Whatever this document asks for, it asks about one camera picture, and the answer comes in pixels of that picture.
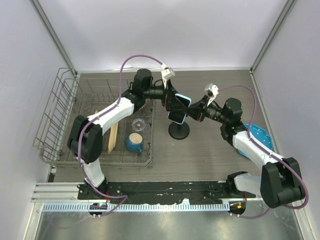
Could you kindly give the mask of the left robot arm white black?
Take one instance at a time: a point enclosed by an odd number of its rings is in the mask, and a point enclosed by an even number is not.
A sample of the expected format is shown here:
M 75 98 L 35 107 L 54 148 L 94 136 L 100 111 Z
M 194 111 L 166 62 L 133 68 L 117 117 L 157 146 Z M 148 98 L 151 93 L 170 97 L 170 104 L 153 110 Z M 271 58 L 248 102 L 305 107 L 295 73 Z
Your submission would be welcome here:
M 169 112 L 173 123 L 183 125 L 192 100 L 172 86 L 174 72 L 168 67 L 161 73 L 160 85 L 153 83 L 149 69 L 138 69 L 130 87 L 121 92 L 118 99 L 108 107 L 90 116 L 79 115 L 73 121 L 67 147 L 77 158 L 83 172 L 89 194 L 100 200 L 107 196 L 108 181 L 102 172 L 100 156 L 103 151 L 104 134 L 122 119 L 140 110 L 147 99 L 160 100 Z

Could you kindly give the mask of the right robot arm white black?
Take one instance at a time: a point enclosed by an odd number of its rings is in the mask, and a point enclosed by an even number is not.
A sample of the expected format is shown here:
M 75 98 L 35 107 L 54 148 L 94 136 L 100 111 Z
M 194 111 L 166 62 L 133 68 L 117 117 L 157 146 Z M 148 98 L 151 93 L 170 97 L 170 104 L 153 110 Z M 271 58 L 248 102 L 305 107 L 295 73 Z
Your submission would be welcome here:
M 184 112 L 201 122 L 204 118 L 221 123 L 222 138 L 232 147 L 243 152 L 260 170 L 255 176 L 247 172 L 235 173 L 226 184 L 226 193 L 233 198 L 243 192 L 262 197 L 272 209 L 289 206 L 302 200 L 304 207 L 309 200 L 309 192 L 301 177 L 299 163 L 293 157 L 284 158 L 268 149 L 250 134 L 242 121 L 242 104 L 236 98 L 226 100 L 223 107 L 207 105 L 208 97 L 189 107 Z

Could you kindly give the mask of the phone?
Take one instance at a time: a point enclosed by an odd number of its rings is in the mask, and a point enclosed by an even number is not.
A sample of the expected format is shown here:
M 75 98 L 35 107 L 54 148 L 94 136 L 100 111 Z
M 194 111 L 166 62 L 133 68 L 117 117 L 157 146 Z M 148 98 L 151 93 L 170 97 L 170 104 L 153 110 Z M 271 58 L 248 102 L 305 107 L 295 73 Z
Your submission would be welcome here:
M 191 98 L 180 93 L 176 93 L 175 95 L 176 105 L 173 110 L 168 113 L 168 119 L 172 122 L 182 125 L 187 117 L 187 114 L 184 112 L 183 107 L 188 108 L 191 105 Z

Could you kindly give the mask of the black phone stand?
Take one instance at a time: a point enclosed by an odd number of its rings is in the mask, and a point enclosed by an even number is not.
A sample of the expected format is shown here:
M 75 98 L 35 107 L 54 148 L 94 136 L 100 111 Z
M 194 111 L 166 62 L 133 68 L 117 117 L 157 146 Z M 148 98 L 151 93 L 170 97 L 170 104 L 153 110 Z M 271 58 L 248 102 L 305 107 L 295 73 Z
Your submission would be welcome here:
M 183 140 L 190 134 L 190 127 L 185 122 L 188 115 L 183 111 L 171 111 L 168 114 L 168 119 L 171 123 L 168 127 L 169 135 L 175 140 Z

